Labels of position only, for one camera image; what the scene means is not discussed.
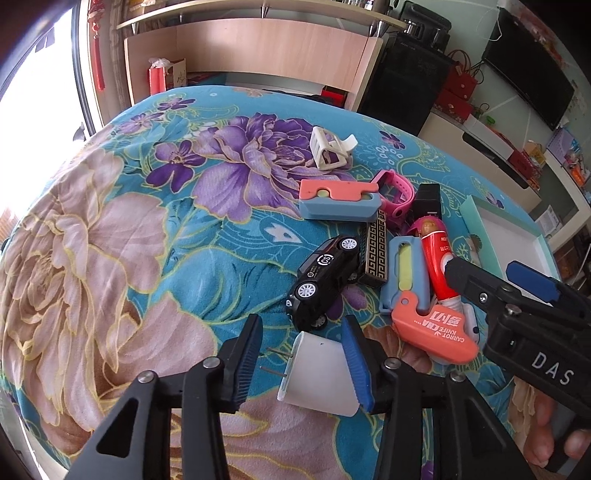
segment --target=finger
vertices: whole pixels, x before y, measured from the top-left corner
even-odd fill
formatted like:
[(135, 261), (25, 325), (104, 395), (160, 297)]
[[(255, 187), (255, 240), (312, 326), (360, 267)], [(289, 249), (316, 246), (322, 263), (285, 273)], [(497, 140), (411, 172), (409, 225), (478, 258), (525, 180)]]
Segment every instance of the finger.
[(554, 452), (554, 439), (549, 425), (533, 424), (525, 445), (523, 455), (525, 459), (540, 467), (545, 467)]
[(578, 430), (573, 432), (564, 444), (564, 452), (575, 460), (581, 460), (591, 444), (591, 431)]
[(556, 401), (538, 391), (534, 401), (535, 420), (539, 426), (548, 425), (556, 408)]

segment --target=bed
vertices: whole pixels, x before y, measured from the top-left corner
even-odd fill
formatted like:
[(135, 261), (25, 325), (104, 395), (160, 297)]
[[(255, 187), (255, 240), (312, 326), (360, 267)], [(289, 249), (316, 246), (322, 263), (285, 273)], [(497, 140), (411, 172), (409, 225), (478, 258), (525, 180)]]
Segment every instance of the bed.
[[(313, 125), (359, 145), (350, 170), (318, 171)], [(302, 220), (298, 182), (369, 180), (395, 169), (416, 186), (441, 184), (456, 255), (470, 259), (459, 213), (479, 196), (532, 223), (486, 179), (382, 122), (321, 103), (238, 87), (203, 86), (152, 96), (98, 132), (53, 177), (0, 261), (0, 381), (26, 426), (68, 467), (105, 413), (143, 370), (188, 370), (236, 336), (249, 313), (263, 347), (289, 351), (296, 336), (285, 294), (298, 266), (356, 223)], [(346, 287), (320, 332), (338, 339), (354, 313), (365, 335), (416, 370), (443, 375), (401, 342), (378, 312), (379, 292)], [(481, 331), (486, 332), (478, 310)], [(283, 371), (263, 351), (259, 365)], [(460, 367), (522, 442), (532, 391), (481, 353)], [(237, 415), (222, 418), (233, 479), (371, 479), (381, 419), (304, 410), (276, 399), (281, 378), (255, 372)], [(171, 477), (180, 480), (180, 412), (173, 415)], [(431, 424), (426, 415), (425, 433)], [(425, 435), (424, 475), (433, 448)]]

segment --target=black toy car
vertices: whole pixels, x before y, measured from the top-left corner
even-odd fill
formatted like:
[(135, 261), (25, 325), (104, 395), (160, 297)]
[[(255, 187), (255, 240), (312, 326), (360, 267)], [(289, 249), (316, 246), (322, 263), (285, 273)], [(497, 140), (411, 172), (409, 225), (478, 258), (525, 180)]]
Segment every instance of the black toy car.
[(339, 235), (328, 239), (298, 269), (298, 279), (285, 301), (285, 311), (298, 331), (326, 326), (326, 311), (359, 271), (359, 240)]

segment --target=television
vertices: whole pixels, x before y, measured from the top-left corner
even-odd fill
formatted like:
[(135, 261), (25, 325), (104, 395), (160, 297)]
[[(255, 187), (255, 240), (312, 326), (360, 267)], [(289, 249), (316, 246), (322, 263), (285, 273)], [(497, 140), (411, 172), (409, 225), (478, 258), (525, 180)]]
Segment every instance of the television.
[(482, 60), (517, 90), (546, 125), (552, 130), (559, 125), (574, 88), (546, 49), (504, 8), (499, 9), (499, 21)]

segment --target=blue gripper pad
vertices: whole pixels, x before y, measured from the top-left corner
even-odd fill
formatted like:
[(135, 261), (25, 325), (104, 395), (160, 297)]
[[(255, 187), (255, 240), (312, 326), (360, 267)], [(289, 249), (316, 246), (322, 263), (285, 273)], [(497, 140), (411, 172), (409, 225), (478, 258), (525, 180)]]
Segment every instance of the blue gripper pad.
[(350, 322), (352, 320), (349, 320), (348, 317), (349, 315), (341, 321), (340, 342), (343, 345), (343, 352), (345, 353), (345, 359), (347, 360), (357, 401), (365, 411), (371, 412), (375, 404), (371, 386), (371, 374), (361, 346), (353, 331), (354, 327), (359, 329), (359, 331), (361, 331), (361, 328), (358, 325), (351, 325)]
[(509, 263), (505, 274), (507, 275), (507, 280), (527, 290), (541, 301), (549, 303), (551, 301), (557, 301), (560, 297), (560, 292), (556, 288), (555, 279), (546, 277), (546, 275), (523, 263), (518, 261)]

